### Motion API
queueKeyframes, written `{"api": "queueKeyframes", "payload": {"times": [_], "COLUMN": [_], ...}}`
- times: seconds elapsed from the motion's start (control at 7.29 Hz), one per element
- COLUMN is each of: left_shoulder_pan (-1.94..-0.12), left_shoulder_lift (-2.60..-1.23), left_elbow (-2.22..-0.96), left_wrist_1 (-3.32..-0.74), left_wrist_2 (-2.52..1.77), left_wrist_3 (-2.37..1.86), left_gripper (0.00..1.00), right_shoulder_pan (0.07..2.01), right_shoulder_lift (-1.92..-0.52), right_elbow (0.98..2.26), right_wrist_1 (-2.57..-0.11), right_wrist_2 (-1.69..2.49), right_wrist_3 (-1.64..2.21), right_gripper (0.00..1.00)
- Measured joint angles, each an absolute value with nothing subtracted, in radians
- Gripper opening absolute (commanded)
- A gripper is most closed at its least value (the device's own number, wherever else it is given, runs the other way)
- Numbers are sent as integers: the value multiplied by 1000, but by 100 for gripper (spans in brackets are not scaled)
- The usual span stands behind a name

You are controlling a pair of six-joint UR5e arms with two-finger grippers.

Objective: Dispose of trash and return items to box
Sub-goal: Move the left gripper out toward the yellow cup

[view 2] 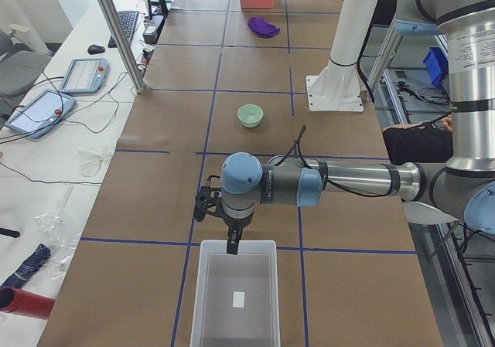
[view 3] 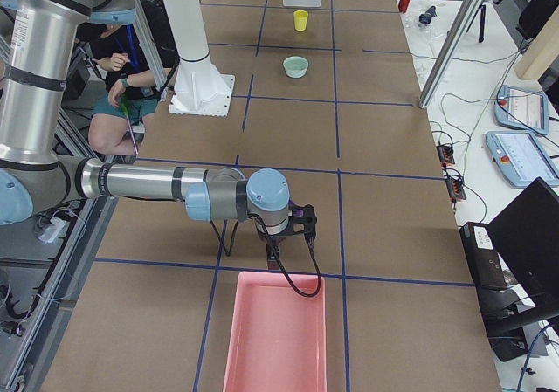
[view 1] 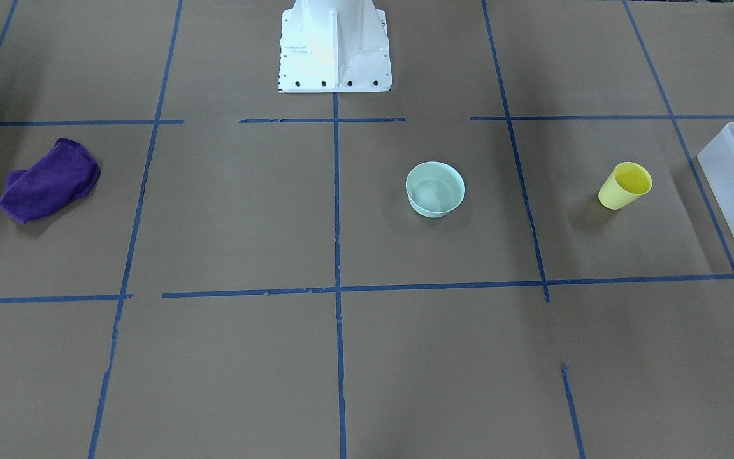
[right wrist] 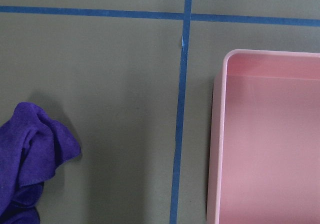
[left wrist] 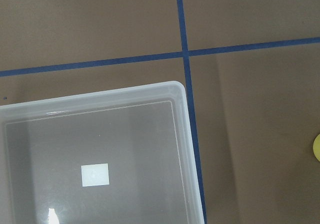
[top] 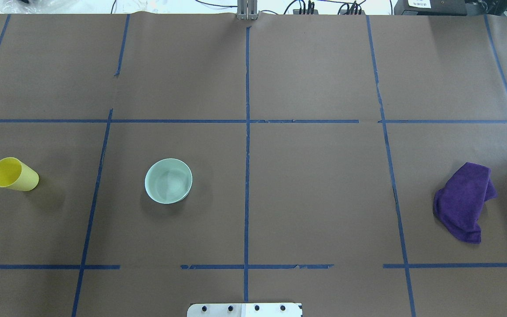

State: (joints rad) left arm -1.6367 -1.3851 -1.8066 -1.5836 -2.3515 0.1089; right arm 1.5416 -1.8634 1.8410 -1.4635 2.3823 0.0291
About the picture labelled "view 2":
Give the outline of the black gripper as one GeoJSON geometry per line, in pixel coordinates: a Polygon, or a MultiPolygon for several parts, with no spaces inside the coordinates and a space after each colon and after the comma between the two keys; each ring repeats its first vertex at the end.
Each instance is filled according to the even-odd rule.
{"type": "Polygon", "coordinates": [[[205,185],[200,187],[195,196],[193,218],[197,222],[203,222],[206,215],[222,219],[228,227],[227,253],[237,255],[244,229],[244,219],[235,218],[233,213],[227,212],[223,205],[222,188],[212,187],[210,185],[212,179],[220,179],[220,176],[209,175],[205,185]]]}

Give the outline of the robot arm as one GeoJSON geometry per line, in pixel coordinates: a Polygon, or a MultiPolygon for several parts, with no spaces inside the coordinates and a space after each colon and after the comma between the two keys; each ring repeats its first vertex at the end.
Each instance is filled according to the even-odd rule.
{"type": "Polygon", "coordinates": [[[399,196],[494,231],[494,0],[397,0],[397,18],[433,24],[448,45],[453,154],[445,164],[351,165],[278,155],[261,163],[246,152],[223,163],[220,186],[202,186],[194,219],[222,219],[227,252],[238,252],[257,204],[314,206],[323,191],[399,196]]]}

